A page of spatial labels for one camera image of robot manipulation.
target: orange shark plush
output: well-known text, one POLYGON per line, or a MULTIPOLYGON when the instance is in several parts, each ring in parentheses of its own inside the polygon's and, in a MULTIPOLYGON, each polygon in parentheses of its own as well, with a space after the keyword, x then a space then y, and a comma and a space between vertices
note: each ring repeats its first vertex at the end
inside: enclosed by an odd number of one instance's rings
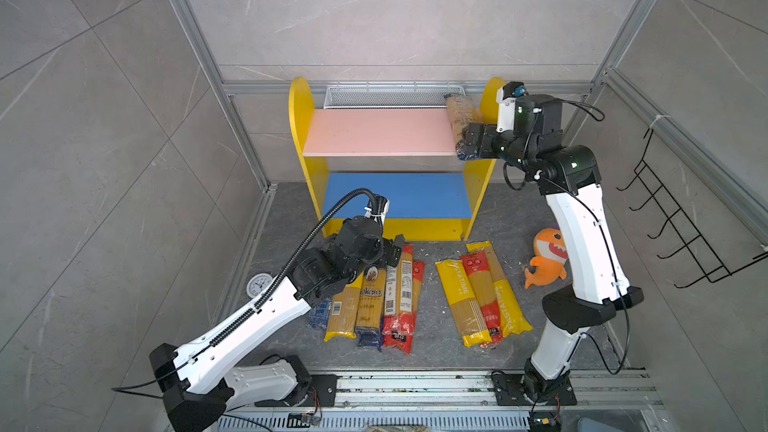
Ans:
POLYGON ((547 285, 558 277, 565 280, 565 265, 568 253, 565 251, 563 236, 556 228, 545 228, 533 239, 536 256, 531 259, 531 266, 536 273, 525 268, 525 288, 533 285, 547 285))

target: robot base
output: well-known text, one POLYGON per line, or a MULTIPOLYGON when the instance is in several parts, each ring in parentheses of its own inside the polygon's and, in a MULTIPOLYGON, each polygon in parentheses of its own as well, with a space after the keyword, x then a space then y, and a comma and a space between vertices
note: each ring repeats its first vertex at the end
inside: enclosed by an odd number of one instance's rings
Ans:
POLYGON ((505 374, 500 370, 492 372, 497 405, 576 405, 576 396, 571 387, 568 370, 561 377, 545 380, 536 371, 531 359, 525 361, 524 374, 505 374))

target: yellow shelf side panel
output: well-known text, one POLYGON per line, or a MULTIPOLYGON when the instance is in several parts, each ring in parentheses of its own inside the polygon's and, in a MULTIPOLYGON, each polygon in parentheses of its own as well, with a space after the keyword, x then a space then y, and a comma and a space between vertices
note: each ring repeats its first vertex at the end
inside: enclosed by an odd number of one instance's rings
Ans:
MULTIPOLYGON (((480 113, 482 119, 487 124, 495 124, 498 118, 498 104, 496 103, 496 91, 504 87, 504 79, 494 77, 485 85, 485 91, 482 93, 480 101, 480 113)), ((475 225, 475 219, 480 210, 482 197, 485 195, 485 189, 491 181, 493 169, 496 167, 495 158, 484 158, 483 160, 469 160, 464 165, 464 185, 467 188, 467 197, 469 205, 472 207, 472 218, 462 219, 462 239, 469 240, 469 233, 472 226, 475 225)))
MULTIPOLYGON (((341 229, 344 219, 332 218, 326 226, 327 235, 341 229)), ((388 218, 384 222, 384 237, 394 238, 403 234, 408 242, 412 241, 460 241, 464 221, 468 218, 388 218)))
POLYGON ((306 185, 310 189, 317 218, 320 220, 322 202, 325 200, 330 173, 325 157, 304 157, 304 145, 307 135, 310 133, 312 116, 315 114, 315 101, 312 98, 310 84, 302 77, 294 79, 291 83, 288 95, 288 113, 290 114, 290 132, 293 136, 293 143, 296 145, 296 153, 299 155, 306 185))

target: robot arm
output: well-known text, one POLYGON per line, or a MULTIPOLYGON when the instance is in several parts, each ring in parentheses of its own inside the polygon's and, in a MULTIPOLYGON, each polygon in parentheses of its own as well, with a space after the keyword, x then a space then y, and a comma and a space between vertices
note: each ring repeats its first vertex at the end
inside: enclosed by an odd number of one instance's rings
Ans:
POLYGON ((200 432, 225 411, 261 400, 301 402, 311 377, 301 360, 236 364, 272 333, 308 312, 370 267, 397 266, 405 239, 382 236, 389 202, 359 188, 331 207, 270 286, 237 312, 180 347, 162 344, 150 353, 168 418, 177 432, 200 432), (321 247, 308 248, 316 234, 351 198, 370 198, 365 216, 344 221, 321 247))
POLYGON ((600 171, 585 146, 562 147, 562 104, 571 103, 593 118, 602 113, 589 104, 548 95, 529 95, 522 82, 497 91, 496 124, 472 123, 464 131, 462 154, 470 158, 500 158, 506 168, 525 172, 523 185, 536 182, 558 220, 568 258, 572 285, 542 300, 547 323, 538 348, 525 366, 522 388, 532 402, 548 394, 568 376, 578 342, 591 326, 615 317, 643 301, 621 270, 603 209, 600 171))

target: black wire rack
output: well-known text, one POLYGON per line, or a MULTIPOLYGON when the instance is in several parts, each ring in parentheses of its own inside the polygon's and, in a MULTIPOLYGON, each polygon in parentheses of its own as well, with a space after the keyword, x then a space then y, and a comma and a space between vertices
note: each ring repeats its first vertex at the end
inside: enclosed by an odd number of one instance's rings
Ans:
POLYGON ((664 255, 664 256, 657 254, 656 256, 658 258, 665 259, 665 258, 670 258, 673 255, 676 255, 678 252, 682 252, 683 250, 687 250, 688 253, 690 254, 690 256, 696 262, 696 265, 698 266, 699 270, 701 270, 701 273, 702 273, 701 277, 697 278, 696 280, 692 281, 691 283, 686 284, 686 285, 674 284, 674 286, 677 287, 677 288, 686 288, 686 287, 690 287, 691 285, 696 284, 698 281, 701 281, 701 280, 704 280, 704 279, 709 281, 709 283, 713 284, 713 283, 716 283, 716 282, 719 282, 719 281, 723 280, 726 277, 730 277, 731 275, 733 275, 733 274, 735 274, 737 272, 743 271, 745 268, 747 268, 747 267, 749 267, 751 265, 757 264, 758 262, 760 262, 764 258, 768 258, 768 250, 766 250, 766 251, 762 252, 761 254, 758 254, 758 255, 755 255, 754 257, 752 257, 751 262, 749 262, 748 264, 743 265, 743 266, 741 266, 738 269, 733 270, 733 271, 728 269, 728 267, 725 264, 723 264, 723 261, 722 261, 722 259, 720 259, 720 256, 712 248, 712 245, 710 245, 709 241, 706 240, 706 237, 704 235, 702 235, 701 231, 698 229, 696 224, 694 224, 694 221, 692 221, 690 219, 690 217, 688 216, 687 212, 685 210, 683 210, 683 208, 680 206, 680 203, 672 195, 672 193, 669 191, 667 186, 661 181, 661 179, 658 177, 658 175, 656 175, 656 172, 654 172, 654 170, 652 168, 650 168, 650 166, 648 165, 648 162, 645 161, 645 154, 646 154, 646 152, 648 152, 648 145, 650 144, 650 139, 653 136, 654 136, 654 130, 653 129, 648 129, 648 130, 645 131, 645 135, 643 135, 643 138, 645 139, 647 137, 648 140, 645 143, 645 149, 643 149, 643 156, 640 158, 640 161, 638 162, 638 164, 634 168, 634 177, 629 182, 629 184, 627 184, 626 187, 623 187, 623 188, 617 187, 616 189, 618 189, 620 191, 625 191, 630 186, 632 186, 632 184, 634 184, 635 181, 639 181, 641 184, 643 184, 643 187, 645 187, 645 189, 648 191, 648 193, 650 195, 648 196, 648 198, 645 200, 645 202, 643 202, 643 204, 640 207, 637 207, 637 208, 629 207, 629 209, 632 210, 632 211, 638 211, 638 210, 642 209, 643 207, 645 207, 651 200, 653 200, 654 202, 656 202, 656 205, 658 206, 658 208, 661 210, 661 212, 666 217, 666 219, 664 220, 664 224, 661 226, 661 230, 659 230, 659 233, 656 234, 656 235, 648 234, 648 238, 656 239, 656 238, 660 237, 661 234, 664 233, 664 230, 666 229, 666 227, 669 225, 669 226, 672 226, 672 229, 674 229, 675 234, 677 234, 677 237, 683 243, 683 245, 679 246, 671 254, 667 254, 667 255, 664 255), (643 172, 646 172, 646 171, 648 171, 648 173, 650 173, 656 179, 656 181, 659 183, 659 186, 657 188, 655 188, 655 190, 653 190, 653 191, 651 191, 651 187, 648 187, 648 184, 646 183, 646 181, 643 180, 642 177, 640 177, 640 174, 643 173, 643 172), (661 204, 659 202, 659 199, 658 199, 658 195, 659 195, 660 192, 666 192, 667 196, 669 196, 671 198, 672 202, 674 203, 674 207, 673 207, 674 210, 672 212, 667 212, 667 210, 664 209, 664 207, 661 206, 661 204), (690 238, 686 239, 683 236, 683 234, 680 233, 680 230, 678 229, 678 227, 672 221, 672 219, 675 216, 682 216, 682 217, 684 217, 684 220, 688 222, 688 225, 694 231, 691 234, 686 234, 686 235, 692 235, 690 238), (698 257, 694 253, 694 251, 692 251, 690 249, 691 245, 695 244, 696 241, 698 241, 699 243, 703 242, 706 245, 706 247, 710 250, 710 252, 712 253, 712 255, 713 255, 713 257, 714 257, 714 259, 716 261, 715 265, 714 265, 714 268, 712 268, 709 272, 707 272, 704 269, 704 266, 701 264, 700 260, 698 259, 698 257), (724 273, 720 273, 719 275, 713 277, 713 274, 715 274, 716 272, 718 272, 720 270, 723 270, 724 273))

